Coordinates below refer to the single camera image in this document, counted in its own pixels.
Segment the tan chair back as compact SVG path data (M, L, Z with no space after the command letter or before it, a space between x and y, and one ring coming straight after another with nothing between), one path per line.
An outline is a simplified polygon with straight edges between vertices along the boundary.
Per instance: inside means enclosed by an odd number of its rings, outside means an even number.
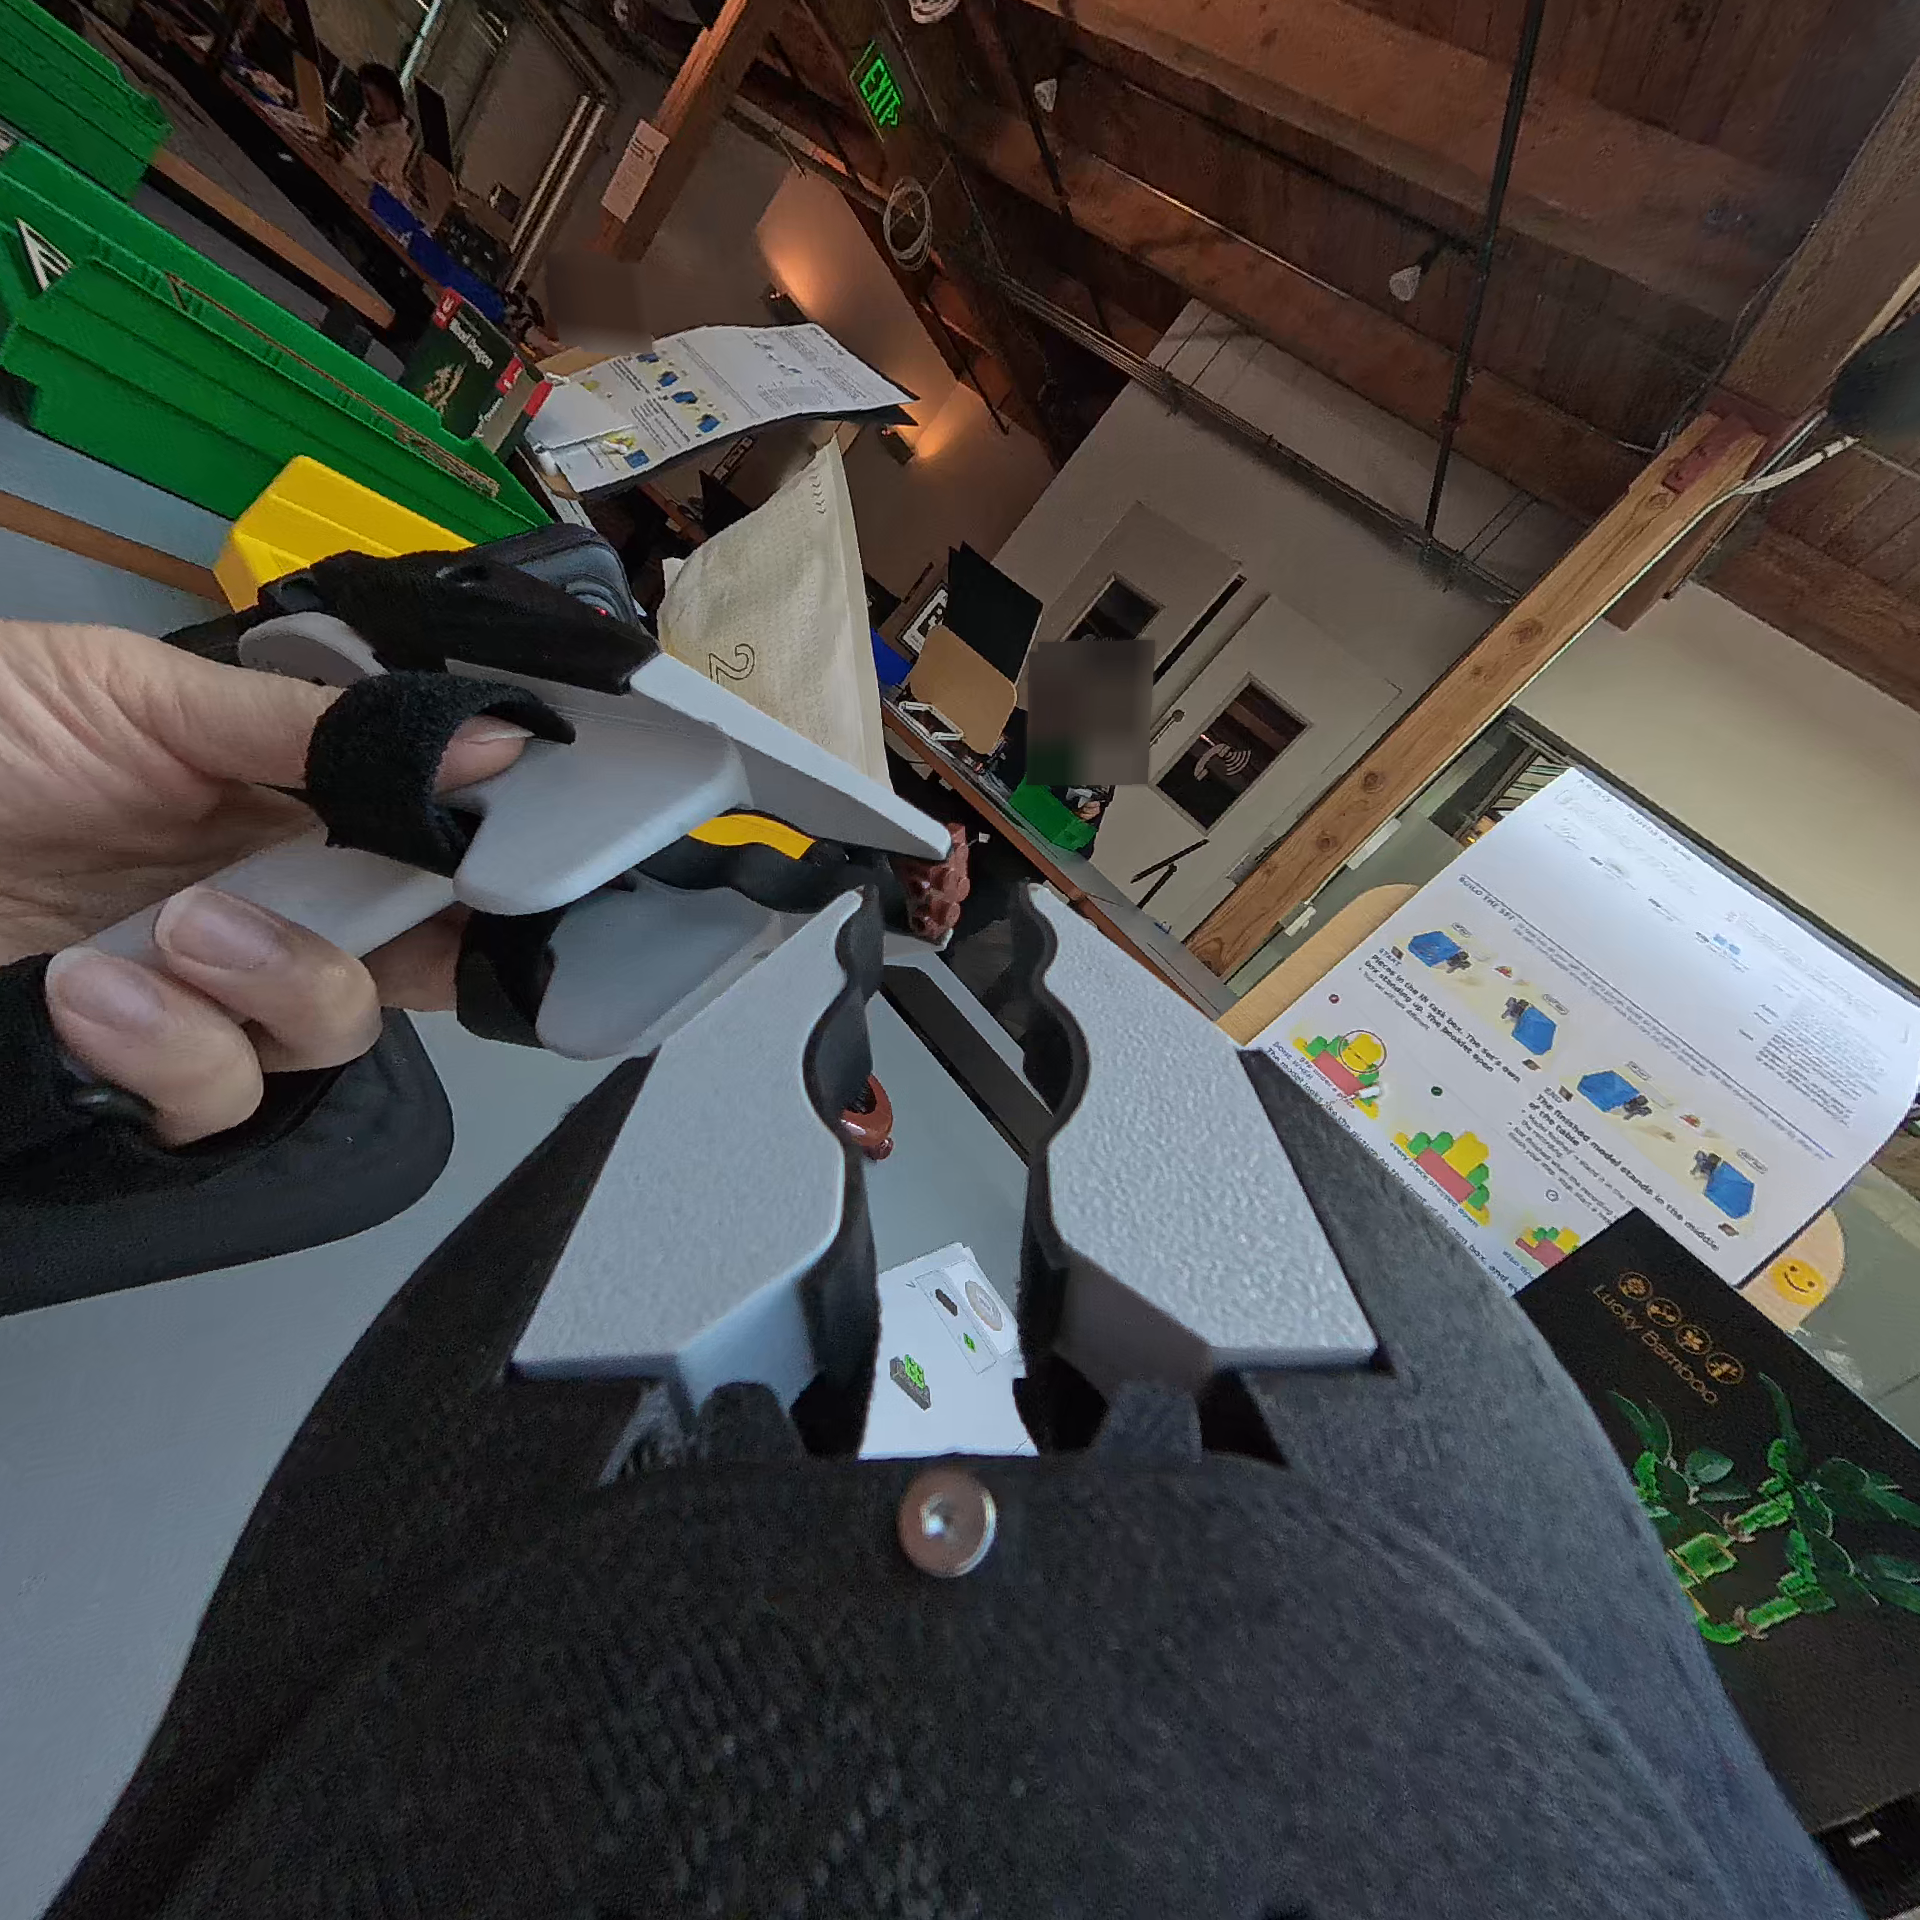
M931 714L972 754L997 751L1018 707L1018 683L947 625L934 625L906 682L906 699Z

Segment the printed paper bag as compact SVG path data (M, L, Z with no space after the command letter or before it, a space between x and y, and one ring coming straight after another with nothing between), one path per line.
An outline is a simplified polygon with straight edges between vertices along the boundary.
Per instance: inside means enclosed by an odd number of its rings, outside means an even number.
M889 785L866 575L843 453L666 571L662 649L864 777Z

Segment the black flat panel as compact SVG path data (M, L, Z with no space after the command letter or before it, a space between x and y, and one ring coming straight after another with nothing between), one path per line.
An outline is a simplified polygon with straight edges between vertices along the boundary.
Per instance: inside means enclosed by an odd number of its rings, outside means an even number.
M953 547L942 625L977 657L1020 682L1042 603L969 543Z

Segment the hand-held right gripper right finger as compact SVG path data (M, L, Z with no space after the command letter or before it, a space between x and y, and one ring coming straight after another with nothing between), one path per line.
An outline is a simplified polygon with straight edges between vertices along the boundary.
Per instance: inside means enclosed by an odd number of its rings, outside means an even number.
M1076 1451L1126 1387L1232 1425L1258 1375L1350 1375L1379 1337L1242 1050L1042 885L1018 906L1028 1150L1018 1407Z

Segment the green tree picture box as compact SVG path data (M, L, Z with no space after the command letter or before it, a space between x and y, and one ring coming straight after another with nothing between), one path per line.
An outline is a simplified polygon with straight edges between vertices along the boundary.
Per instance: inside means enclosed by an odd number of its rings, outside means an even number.
M452 438L472 441L493 411L501 382L513 387L516 365L513 338L448 285L402 364L401 388L418 398Z

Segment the black ceiling pipe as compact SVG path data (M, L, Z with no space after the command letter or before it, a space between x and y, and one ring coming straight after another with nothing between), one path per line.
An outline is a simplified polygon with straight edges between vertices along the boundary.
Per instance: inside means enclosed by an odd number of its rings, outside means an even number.
M1477 245L1472 253L1472 283L1467 308L1462 318L1462 327L1459 333L1454 364L1448 383L1448 405L1438 421L1438 443L1435 457L1430 467L1430 483L1428 483L1428 498L1425 507L1425 539L1421 539L1421 561L1435 554L1438 549L1438 516L1445 502L1445 492L1450 483L1450 469L1454 462L1457 451L1457 431L1460 428L1460 418L1466 411L1466 401L1472 387L1472 365L1477 340L1482 332L1482 315L1486 307L1486 294L1490 285L1490 277L1496 269L1498 258L1498 243L1505 220L1505 201L1508 191L1508 183L1515 169L1517 149L1521 149L1521 133L1525 125L1525 113L1530 106L1530 90L1532 76L1539 59L1539 47L1546 29L1546 13L1548 3L1526 3L1523 20L1521 20L1521 36L1515 47L1515 59L1508 70L1508 84L1505 94L1505 113L1499 123L1499 135L1496 143L1496 166L1490 183L1486 188L1486 198L1480 217Z

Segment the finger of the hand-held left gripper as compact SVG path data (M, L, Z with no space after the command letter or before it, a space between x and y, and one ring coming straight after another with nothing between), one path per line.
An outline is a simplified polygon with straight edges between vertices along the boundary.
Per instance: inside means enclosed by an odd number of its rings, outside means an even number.
M546 1050L568 1061L659 1051L822 909L653 877L570 906L548 940Z
M852 764L690 666L656 657L632 673L626 690L715 730L741 762L748 790L742 807L776 815L814 838L917 862L948 858L947 826L901 799L884 780L861 774Z

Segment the large white instruction sheet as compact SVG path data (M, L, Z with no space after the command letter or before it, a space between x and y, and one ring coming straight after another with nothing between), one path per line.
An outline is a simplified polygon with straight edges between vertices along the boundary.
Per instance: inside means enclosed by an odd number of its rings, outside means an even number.
M1916 1098L1916 999L1566 770L1256 1034L1508 1294L1640 1212L1746 1282Z

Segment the large green plastic bin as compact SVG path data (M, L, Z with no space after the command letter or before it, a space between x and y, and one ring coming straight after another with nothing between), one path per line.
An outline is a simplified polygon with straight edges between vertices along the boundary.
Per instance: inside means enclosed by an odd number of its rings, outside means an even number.
M3 371L45 438L228 519L309 457L472 542L546 524L418 396L24 138L3 169Z

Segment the yellow plastic bin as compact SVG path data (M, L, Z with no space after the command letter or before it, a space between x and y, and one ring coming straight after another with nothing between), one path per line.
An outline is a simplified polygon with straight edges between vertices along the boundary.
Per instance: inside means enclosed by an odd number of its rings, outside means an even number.
M437 788L452 732L502 717L560 738L560 689L622 693L656 653L617 549L557 521L492 543L458 543L418 513L306 457L233 524L216 575L230 602L208 653L300 617L252 662L318 683L401 675L358 698L306 756L305 799L332 846L452 876L478 828L473 804Z

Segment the folded white instruction sheet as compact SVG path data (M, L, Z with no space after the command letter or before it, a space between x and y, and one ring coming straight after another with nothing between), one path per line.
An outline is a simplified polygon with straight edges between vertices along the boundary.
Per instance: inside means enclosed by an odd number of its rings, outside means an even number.
M546 483L581 498L766 428L908 422L918 401L814 323L690 327L638 351L562 351L542 377L528 457Z

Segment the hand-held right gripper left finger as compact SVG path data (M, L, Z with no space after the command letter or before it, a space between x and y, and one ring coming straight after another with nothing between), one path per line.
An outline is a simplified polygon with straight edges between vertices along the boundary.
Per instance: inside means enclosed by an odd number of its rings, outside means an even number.
M869 1155L877 892L846 892L661 1044L513 1354L534 1380L648 1380L698 1414L776 1395L851 1457L880 1345Z

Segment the wooden support post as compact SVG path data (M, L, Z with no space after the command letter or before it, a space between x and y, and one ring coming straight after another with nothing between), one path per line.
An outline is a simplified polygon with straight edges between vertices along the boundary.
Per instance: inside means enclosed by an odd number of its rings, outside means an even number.
M1916 483L1916 69L1736 333L1704 407L1588 530L1428 685L1197 923L1230 975L1588 628L1633 627L1758 502L1842 460Z

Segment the small green plastic bin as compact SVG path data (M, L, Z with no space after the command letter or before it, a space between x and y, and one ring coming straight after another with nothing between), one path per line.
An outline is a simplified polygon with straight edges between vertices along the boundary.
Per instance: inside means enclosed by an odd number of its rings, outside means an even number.
M122 201L174 133L147 90L36 3L3 5L3 121Z

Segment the small white printed card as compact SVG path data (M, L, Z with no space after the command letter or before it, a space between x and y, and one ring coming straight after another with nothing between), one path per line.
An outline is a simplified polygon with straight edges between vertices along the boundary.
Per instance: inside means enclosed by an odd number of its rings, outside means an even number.
M963 1241L880 1273L861 1459L1036 1457L1018 1315Z

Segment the long wooden table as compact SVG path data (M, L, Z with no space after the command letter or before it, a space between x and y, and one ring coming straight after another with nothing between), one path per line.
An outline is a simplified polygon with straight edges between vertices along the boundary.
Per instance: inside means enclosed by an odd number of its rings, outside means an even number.
M228 237L264 267L300 283L310 297L322 300L328 305L328 323L352 315L379 335L388 335L398 325L390 302L363 283L362 277L322 258L315 250L257 213L174 149L162 147L155 150L147 183L204 226Z

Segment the person's left hand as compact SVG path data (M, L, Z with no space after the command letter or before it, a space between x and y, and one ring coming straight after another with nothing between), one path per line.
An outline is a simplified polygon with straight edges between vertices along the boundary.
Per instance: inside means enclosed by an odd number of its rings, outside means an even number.
M357 957L211 887L306 828L294 794L337 694L130 631L5 622L3 955L53 957L56 1037L164 1145L250 1119L273 1073L358 1058L388 1011L452 1009L459 914Z

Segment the white paper notice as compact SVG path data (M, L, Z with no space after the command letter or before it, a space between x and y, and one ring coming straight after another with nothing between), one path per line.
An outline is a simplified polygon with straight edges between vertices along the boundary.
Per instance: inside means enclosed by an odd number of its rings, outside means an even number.
M624 223L634 217L645 188L651 183L661 156L669 143L669 135L659 130L645 116L635 121L629 141L617 158L617 165L598 198L601 211L616 221Z

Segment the black bamboo picture box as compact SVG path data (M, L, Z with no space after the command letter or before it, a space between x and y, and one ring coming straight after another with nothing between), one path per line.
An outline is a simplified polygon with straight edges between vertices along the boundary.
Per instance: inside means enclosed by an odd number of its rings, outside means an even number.
M1640 1212L1526 1226L1505 1260L1798 1817L1913 1815L1916 1445Z

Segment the reddish-brown toy brick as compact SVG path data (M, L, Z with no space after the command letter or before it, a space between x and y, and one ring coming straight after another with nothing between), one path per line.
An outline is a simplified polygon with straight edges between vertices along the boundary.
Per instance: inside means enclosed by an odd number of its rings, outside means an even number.
M886 855L884 870L880 907L886 931L934 950L944 948L972 894L969 838L953 838L947 858L937 862Z

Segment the grey desk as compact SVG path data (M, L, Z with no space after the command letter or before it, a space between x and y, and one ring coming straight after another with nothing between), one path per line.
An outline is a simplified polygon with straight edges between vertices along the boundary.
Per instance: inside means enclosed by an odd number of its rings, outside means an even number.
M213 565L226 519L5 414L3 485ZM213 603L5 530L5 617L170 633ZM432 1247L601 1077L416 1014L456 1145L435 1189L352 1238L5 1319L3 1916L60 1892L129 1783L226 1559L318 1391ZM963 1241L1006 1300L1024 1164L884 999L904 1137L869 1179L880 1269Z

